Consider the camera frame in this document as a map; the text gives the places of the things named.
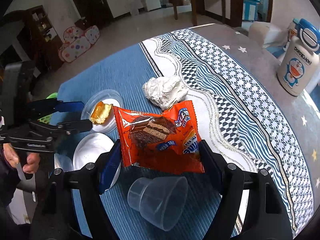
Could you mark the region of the person's left hand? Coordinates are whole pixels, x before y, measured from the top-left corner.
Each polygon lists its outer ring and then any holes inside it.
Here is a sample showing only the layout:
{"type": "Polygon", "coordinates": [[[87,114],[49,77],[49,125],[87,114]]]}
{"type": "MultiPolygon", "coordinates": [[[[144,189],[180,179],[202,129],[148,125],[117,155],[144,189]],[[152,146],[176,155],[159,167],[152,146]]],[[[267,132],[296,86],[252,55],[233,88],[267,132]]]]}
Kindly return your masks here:
{"type": "MultiPolygon", "coordinates": [[[[20,163],[19,157],[10,144],[3,145],[4,159],[12,168],[20,163]]],[[[22,167],[23,172],[34,174],[39,168],[40,155],[38,153],[29,153],[27,156],[27,163],[22,167]]]]}

